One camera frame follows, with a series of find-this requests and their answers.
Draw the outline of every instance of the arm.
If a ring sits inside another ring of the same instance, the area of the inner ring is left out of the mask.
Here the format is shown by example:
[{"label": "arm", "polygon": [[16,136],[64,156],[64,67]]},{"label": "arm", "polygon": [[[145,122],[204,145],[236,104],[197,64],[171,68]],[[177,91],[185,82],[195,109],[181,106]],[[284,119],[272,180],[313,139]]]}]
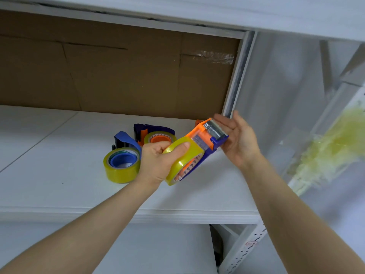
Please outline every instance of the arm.
[{"label": "arm", "polygon": [[357,254],[281,179],[261,155],[253,129],[237,111],[215,115],[229,141],[222,147],[241,170],[288,273],[365,273]]},{"label": "arm", "polygon": [[142,149],[137,178],[98,206],[25,250],[1,270],[10,273],[92,273],[138,208],[157,190],[189,145],[168,154],[168,142]]}]

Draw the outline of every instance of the person's left arm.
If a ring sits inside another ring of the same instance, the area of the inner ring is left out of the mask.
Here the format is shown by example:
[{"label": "person's left arm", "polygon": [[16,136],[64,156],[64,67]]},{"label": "person's left arm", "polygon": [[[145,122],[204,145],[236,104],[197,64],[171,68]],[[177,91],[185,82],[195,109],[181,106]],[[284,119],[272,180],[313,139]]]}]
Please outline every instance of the person's left arm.
[{"label": "person's left arm", "polygon": [[162,154],[168,142],[142,148],[137,178],[98,206],[25,250],[0,274],[92,273],[114,241],[168,175],[171,165],[188,150],[181,144]]}]

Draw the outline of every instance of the person's left hand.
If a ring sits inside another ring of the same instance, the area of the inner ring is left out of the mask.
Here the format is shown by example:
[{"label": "person's left hand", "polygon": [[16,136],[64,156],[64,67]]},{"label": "person's left hand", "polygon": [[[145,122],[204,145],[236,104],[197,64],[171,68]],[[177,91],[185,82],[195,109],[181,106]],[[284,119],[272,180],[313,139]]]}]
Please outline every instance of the person's left hand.
[{"label": "person's left hand", "polygon": [[142,147],[142,160],[136,180],[158,187],[166,179],[172,164],[184,156],[190,147],[189,143],[183,143],[172,152],[162,154],[170,144],[168,141],[160,141],[148,143]]}]

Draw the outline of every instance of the brown cardboard panel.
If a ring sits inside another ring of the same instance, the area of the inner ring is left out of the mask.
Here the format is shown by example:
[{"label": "brown cardboard panel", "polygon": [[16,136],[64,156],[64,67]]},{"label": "brown cardboard panel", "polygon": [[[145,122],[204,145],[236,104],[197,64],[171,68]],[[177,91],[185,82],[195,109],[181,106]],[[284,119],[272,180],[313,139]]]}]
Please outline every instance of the brown cardboard panel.
[{"label": "brown cardboard panel", "polygon": [[176,117],[175,56],[64,44],[83,111]]},{"label": "brown cardboard panel", "polygon": [[207,119],[221,113],[233,65],[181,55],[176,117]]},{"label": "brown cardboard panel", "polygon": [[66,43],[125,48],[142,53],[180,51],[180,32],[70,18],[55,18],[54,21],[61,41]]},{"label": "brown cardboard panel", "polygon": [[181,54],[196,55],[206,51],[236,56],[239,44],[240,40],[235,38],[183,33]]},{"label": "brown cardboard panel", "polygon": [[0,36],[0,104],[80,110],[62,45]]},{"label": "brown cardboard panel", "polygon": [[56,17],[0,10],[0,35],[58,41]]}]

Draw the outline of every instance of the hand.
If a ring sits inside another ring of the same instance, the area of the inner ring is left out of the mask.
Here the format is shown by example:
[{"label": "hand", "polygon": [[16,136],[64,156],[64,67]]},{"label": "hand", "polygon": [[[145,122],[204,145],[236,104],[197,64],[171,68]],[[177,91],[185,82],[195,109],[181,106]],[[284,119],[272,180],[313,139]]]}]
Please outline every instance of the hand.
[{"label": "hand", "polygon": [[162,154],[170,144],[168,141],[161,141],[148,143],[142,147],[142,160],[136,180],[158,187],[166,179],[172,164],[184,156],[190,147],[190,143],[183,143],[178,145],[172,152]]},{"label": "hand", "polygon": [[222,149],[229,160],[239,169],[250,164],[257,155],[261,154],[255,132],[237,110],[233,112],[232,119],[215,114],[214,120],[229,135],[227,141],[222,145]]}]

